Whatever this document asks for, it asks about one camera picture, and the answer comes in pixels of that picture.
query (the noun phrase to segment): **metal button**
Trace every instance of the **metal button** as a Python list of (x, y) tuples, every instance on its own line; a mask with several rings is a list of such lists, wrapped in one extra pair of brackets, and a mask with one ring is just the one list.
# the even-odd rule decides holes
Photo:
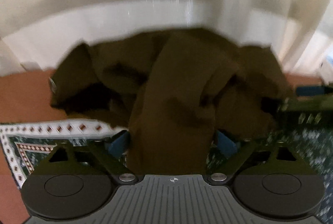
[(131, 173), (125, 173), (119, 176), (119, 179), (123, 182), (131, 182), (135, 179), (135, 176)]
[(217, 182), (221, 182), (227, 179), (227, 176), (223, 173), (214, 173), (210, 177), (212, 178), (212, 180)]

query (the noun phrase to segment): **ribbed surface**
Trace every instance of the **ribbed surface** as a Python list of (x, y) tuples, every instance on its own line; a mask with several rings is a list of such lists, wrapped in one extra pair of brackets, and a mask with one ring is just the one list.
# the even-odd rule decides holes
[[(98, 212), (63, 224), (282, 224), (246, 211), (227, 187), (210, 186), (201, 175), (147, 175), (134, 186), (122, 186)], [(32, 217), (26, 224), (52, 224)], [(286, 222), (321, 224), (315, 217)]]

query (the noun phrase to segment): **crumpled brown fabric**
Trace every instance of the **crumpled brown fabric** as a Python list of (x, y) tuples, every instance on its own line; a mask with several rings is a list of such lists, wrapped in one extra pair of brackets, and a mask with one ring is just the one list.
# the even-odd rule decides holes
[(58, 108), (92, 84), (110, 89), (104, 118), (128, 122), (127, 166), (136, 174), (204, 174), (216, 129), (239, 139), (264, 137), (274, 120), (261, 99), (292, 95), (270, 48), (238, 47), (206, 29), (82, 44), (52, 80)]

